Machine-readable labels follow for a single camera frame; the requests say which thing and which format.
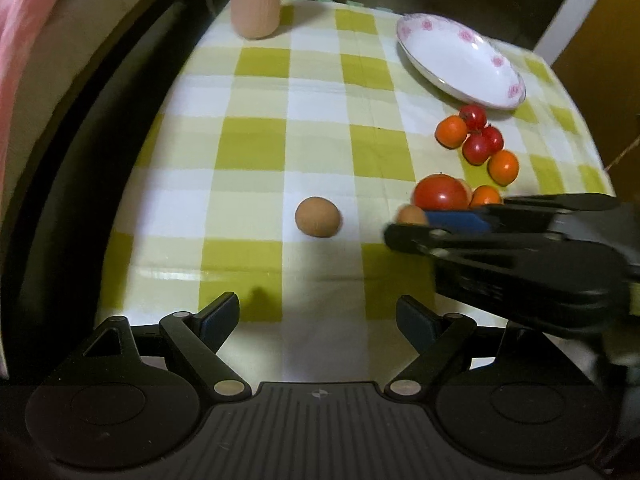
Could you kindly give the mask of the orange kumquat cluster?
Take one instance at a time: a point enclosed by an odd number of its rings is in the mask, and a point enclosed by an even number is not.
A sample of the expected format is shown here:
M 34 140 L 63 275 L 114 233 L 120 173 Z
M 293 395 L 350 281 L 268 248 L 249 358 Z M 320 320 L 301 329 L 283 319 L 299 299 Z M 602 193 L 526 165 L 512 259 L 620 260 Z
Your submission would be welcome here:
M 435 129 L 436 140 L 450 150 L 460 148 L 468 134 L 465 121 L 456 115 L 446 117 Z
M 488 160 L 489 177 L 500 186 L 508 186 L 516 180 L 520 172 L 518 158 L 508 150 L 498 151 Z

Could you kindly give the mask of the red cherry tomato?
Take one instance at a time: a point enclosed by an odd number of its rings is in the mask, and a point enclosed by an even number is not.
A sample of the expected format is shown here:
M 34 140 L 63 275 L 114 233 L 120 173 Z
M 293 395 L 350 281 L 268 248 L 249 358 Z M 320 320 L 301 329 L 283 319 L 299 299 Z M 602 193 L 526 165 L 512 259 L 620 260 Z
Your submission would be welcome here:
M 497 127 L 493 125 L 487 125 L 482 130 L 482 137 L 487 142 L 491 155 L 496 154 L 503 150 L 503 147 L 504 147 L 503 135 Z
M 469 131 L 482 131 L 487 125 L 487 116 L 483 107 L 477 104 L 466 104 L 459 110 L 459 117 Z
M 482 166 L 491 155 L 491 146 L 481 133 L 471 133 L 462 145 L 462 155 L 473 166 Z

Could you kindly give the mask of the large red tomato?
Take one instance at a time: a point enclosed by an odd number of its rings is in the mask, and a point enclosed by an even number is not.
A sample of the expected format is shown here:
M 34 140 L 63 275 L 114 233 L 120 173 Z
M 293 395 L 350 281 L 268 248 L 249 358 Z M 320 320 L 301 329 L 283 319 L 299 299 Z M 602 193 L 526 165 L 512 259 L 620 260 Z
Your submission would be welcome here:
M 423 210 L 465 210 L 464 189 L 446 174 L 431 174 L 416 184 L 411 201 Z

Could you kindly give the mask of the red cherry tomato top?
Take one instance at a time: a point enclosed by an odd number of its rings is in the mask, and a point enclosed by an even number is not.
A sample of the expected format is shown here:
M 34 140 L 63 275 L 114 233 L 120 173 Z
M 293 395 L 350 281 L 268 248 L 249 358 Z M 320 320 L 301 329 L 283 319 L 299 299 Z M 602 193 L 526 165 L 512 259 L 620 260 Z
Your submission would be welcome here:
M 482 131 L 487 125 L 487 116 L 483 107 L 477 104 L 466 104 L 459 110 L 459 117 L 469 131 Z

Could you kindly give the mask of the brown longan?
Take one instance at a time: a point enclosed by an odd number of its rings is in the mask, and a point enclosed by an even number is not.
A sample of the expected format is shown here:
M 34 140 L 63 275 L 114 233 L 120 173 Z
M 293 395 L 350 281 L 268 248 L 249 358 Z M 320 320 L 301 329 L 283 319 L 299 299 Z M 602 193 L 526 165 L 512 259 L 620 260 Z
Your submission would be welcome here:
M 312 237 L 332 237 L 340 232 L 343 223 L 337 206 L 319 196 L 300 202 L 294 220 L 300 232 Z
M 457 179 L 458 182 L 461 184 L 462 188 L 464 189 L 465 192 L 465 197 L 466 197 L 466 206 L 468 208 L 471 208 L 471 203 L 472 203 L 472 199 L 473 199 L 473 190 L 472 188 L 465 182 L 465 180 L 463 179 Z
M 425 212 L 420 207 L 411 204 L 404 205 L 398 209 L 396 222 L 399 224 L 410 224 L 410 226 L 428 225 Z

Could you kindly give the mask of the brown cardboard box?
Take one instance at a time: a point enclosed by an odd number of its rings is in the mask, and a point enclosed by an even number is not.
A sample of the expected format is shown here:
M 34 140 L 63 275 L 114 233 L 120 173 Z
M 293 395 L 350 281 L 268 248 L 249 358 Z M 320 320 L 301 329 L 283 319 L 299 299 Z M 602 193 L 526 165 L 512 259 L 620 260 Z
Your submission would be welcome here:
M 620 198 L 639 200 L 639 0 L 597 0 L 552 68 Z

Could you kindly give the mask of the white floral plate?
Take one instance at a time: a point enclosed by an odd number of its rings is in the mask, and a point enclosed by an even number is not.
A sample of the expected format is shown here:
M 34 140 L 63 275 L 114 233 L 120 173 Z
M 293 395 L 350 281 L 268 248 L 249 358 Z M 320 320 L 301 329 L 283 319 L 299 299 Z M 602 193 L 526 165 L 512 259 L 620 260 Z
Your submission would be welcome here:
M 414 68 L 436 88 L 469 104 L 516 110 L 526 99 L 523 77 L 478 32 L 435 14 L 406 14 L 396 37 Z

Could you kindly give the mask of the green checked tablecloth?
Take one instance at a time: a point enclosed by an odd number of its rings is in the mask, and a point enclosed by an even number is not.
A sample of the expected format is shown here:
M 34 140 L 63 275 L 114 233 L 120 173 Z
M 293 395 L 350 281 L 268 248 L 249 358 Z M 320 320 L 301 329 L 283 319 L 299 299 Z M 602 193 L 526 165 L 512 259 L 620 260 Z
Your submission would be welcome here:
M 251 384 L 388 382 L 414 358 L 395 324 L 411 295 L 439 311 L 427 258 L 383 231 L 416 182 L 487 171 L 434 137 L 459 105 L 399 49 L 394 14 L 287 1 L 277 33 L 209 26 L 149 128 L 107 245 L 98 315 L 154 324 L 223 292 L 241 319 L 221 357 Z M 326 198 L 332 237 L 299 231 Z

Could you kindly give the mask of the green foam mat edge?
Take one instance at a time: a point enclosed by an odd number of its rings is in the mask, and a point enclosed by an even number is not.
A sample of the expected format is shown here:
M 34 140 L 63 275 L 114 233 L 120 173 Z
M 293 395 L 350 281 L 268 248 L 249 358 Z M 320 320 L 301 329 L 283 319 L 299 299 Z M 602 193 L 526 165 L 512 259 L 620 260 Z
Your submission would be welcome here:
M 332 4 L 339 3 L 339 4 L 344 4 L 345 6 L 350 6 L 351 8 L 377 10 L 385 13 L 395 14 L 395 11 L 393 9 L 386 8 L 386 6 L 367 6 L 366 4 L 359 1 L 355 1 L 355 0 L 305 0 L 305 1 L 317 1 L 321 3 L 332 3 Z

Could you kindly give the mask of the grey quilted mattress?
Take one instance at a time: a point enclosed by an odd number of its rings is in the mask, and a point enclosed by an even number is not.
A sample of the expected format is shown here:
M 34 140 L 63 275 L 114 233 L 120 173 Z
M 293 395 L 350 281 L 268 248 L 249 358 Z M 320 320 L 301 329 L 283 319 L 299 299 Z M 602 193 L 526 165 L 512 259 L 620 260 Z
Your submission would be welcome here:
M 94 326 L 134 149 L 193 46 L 203 0 L 58 0 L 8 97 L 1 375 L 46 374 Z

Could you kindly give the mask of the pink floral blanket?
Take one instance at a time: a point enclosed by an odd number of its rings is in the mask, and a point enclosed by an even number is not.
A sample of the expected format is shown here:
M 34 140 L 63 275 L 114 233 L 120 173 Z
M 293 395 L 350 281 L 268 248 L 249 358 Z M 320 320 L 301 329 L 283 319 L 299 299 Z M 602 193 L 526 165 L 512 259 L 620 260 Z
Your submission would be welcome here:
M 1 0 L 1 182 L 15 96 L 34 42 L 58 0 Z

